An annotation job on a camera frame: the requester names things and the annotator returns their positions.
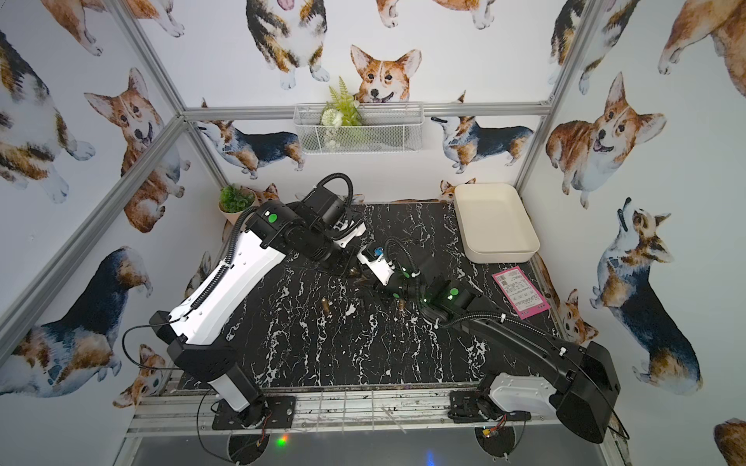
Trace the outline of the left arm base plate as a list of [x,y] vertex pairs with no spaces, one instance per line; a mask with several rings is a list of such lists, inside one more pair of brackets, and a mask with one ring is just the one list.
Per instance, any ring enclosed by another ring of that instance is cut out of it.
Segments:
[[297,399],[294,396],[265,396],[241,413],[235,412],[225,400],[216,408],[212,429],[287,429],[293,426]]

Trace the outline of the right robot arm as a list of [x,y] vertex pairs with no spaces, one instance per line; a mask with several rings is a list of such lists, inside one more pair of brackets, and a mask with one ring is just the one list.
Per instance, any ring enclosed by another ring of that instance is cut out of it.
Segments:
[[443,276],[427,262],[415,262],[396,238],[364,250],[359,259],[368,263],[381,289],[412,303],[427,322],[475,335],[537,371],[537,377],[516,386],[502,375],[485,378],[484,405],[503,413],[546,408],[578,437],[603,442],[617,417],[614,408],[621,388],[608,349],[597,343],[569,343],[515,320],[476,289]]

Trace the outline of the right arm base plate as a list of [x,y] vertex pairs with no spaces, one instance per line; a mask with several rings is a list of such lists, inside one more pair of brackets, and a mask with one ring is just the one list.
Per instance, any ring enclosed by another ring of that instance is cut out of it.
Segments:
[[524,411],[503,411],[497,404],[476,390],[449,393],[448,418],[454,423],[487,423],[488,421],[530,421],[532,414]]

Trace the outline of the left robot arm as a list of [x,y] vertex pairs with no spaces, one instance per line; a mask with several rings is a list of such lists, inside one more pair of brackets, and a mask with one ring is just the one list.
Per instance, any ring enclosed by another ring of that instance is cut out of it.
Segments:
[[170,313],[158,312],[151,327],[168,345],[178,368],[209,384],[235,411],[258,405],[261,391],[239,368],[233,348],[221,339],[223,326],[238,304],[287,256],[299,254],[330,275],[342,275],[353,256],[352,245],[364,224],[328,183],[349,176],[324,177],[302,200],[279,200],[244,211],[228,238],[225,257],[196,292]]

